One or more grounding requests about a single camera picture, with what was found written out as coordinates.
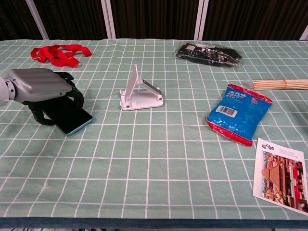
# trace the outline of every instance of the bundle of chopsticks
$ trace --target bundle of chopsticks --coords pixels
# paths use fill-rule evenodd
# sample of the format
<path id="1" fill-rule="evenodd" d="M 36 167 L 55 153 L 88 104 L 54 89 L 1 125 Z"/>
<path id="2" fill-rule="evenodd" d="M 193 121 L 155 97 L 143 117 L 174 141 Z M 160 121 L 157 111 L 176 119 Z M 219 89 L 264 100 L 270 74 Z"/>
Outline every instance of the bundle of chopsticks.
<path id="1" fill-rule="evenodd" d="M 308 79 L 253 80 L 251 82 L 251 88 L 253 90 L 308 90 Z"/>

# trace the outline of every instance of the robotic hand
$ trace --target robotic hand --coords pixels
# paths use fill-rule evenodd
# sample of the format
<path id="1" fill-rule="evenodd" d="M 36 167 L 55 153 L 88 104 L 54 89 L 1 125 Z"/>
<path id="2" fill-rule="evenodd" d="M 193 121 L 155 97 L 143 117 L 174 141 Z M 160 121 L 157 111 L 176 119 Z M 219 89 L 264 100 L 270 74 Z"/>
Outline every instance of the robotic hand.
<path id="1" fill-rule="evenodd" d="M 67 72 L 53 72 L 46 68 L 11 70 L 3 79 L 0 77 L 0 106 L 9 100 L 28 105 L 34 119 L 43 125 L 54 125 L 44 118 L 42 106 L 50 99 L 69 96 L 82 107 L 84 98 Z"/>

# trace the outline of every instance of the curtain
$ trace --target curtain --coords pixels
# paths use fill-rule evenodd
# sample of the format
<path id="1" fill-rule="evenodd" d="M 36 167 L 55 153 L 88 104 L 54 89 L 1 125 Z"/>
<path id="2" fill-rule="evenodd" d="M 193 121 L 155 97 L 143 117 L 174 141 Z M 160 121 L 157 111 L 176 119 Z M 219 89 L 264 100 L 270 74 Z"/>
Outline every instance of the curtain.
<path id="1" fill-rule="evenodd" d="M 100 0 L 34 0 L 49 39 L 106 39 Z"/>
<path id="2" fill-rule="evenodd" d="M 198 0 L 111 0 L 117 38 L 193 39 Z"/>
<path id="3" fill-rule="evenodd" d="M 0 40 L 42 39 L 24 0 L 1 0 Z"/>
<path id="4" fill-rule="evenodd" d="M 293 40 L 308 24 L 308 0 L 210 0 L 203 40 Z"/>

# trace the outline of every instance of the phone stand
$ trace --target phone stand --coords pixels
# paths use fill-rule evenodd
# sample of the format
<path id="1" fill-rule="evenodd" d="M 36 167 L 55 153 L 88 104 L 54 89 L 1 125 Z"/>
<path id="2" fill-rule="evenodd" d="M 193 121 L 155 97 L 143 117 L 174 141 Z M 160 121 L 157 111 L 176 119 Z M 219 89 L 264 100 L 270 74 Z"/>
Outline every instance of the phone stand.
<path id="1" fill-rule="evenodd" d="M 146 90 L 134 92 L 136 85 L 140 85 Z M 139 77 L 137 65 L 134 65 L 133 71 L 127 81 L 126 89 L 120 90 L 120 94 L 120 105 L 125 111 L 160 107 L 164 104 L 161 90 L 153 87 L 150 83 Z"/>

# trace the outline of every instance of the grid pattern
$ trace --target grid pattern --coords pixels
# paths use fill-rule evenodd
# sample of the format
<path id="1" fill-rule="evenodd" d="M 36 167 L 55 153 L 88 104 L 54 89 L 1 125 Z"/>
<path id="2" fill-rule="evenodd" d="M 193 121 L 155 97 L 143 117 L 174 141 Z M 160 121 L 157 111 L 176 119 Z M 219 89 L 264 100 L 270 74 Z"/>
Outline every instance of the grid pattern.
<path id="1" fill-rule="evenodd" d="M 80 43 L 77 68 L 30 58 L 34 47 Z M 308 42 L 220 42 L 243 53 L 221 68 L 176 59 L 180 41 L 0 42 L 0 75 L 15 68 L 66 71 L 94 122 L 66 137 L 36 123 L 27 107 L 0 108 L 0 216 L 77 218 L 308 219 L 252 196 L 257 138 L 308 154 L 308 91 L 264 91 L 274 100 L 244 147 L 210 130 L 205 117 L 227 84 L 308 78 Z M 133 64 L 165 95 L 159 108 L 121 111 Z"/>

